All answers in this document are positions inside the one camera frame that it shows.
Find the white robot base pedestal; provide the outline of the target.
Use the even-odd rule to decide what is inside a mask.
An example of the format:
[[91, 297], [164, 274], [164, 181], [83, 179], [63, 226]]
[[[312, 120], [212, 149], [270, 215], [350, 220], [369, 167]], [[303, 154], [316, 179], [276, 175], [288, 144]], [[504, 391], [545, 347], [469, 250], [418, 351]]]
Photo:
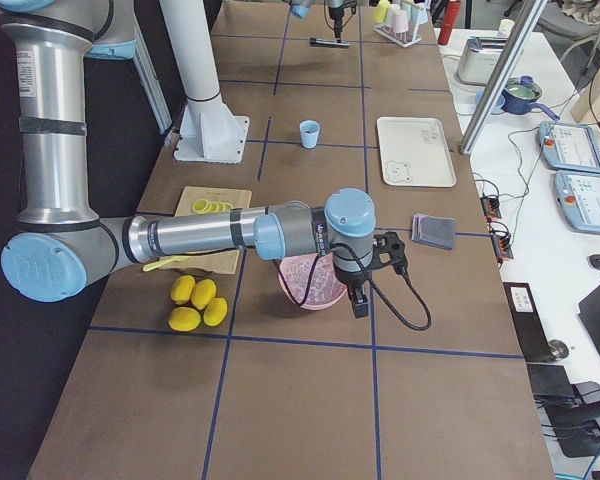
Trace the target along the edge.
[[174, 157], [186, 162], [238, 164], [250, 120], [224, 103], [201, 0], [162, 0], [164, 22], [187, 105]]

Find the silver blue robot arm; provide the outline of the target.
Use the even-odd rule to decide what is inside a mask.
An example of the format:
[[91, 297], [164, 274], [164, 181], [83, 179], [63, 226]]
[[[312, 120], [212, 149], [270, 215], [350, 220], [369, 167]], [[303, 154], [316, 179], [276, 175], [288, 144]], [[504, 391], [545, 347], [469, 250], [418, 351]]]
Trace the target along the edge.
[[[334, 33], [336, 43], [342, 42], [342, 32], [344, 29], [344, 15], [348, 3], [345, 0], [326, 0], [323, 2], [327, 9], [330, 21], [328, 26]], [[299, 19], [303, 19], [309, 13], [312, 0], [291, 0], [289, 2], [291, 14]]]
[[27, 201], [1, 253], [22, 295], [57, 302], [134, 263], [254, 249], [265, 260], [330, 255], [356, 317], [379, 250], [372, 199], [344, 188], [322, 207], [299, 201], [211, 215], [101, 218], [88, 200], [84, 60], [135, 51], [129, 1], [2, 1], [16, 48]]

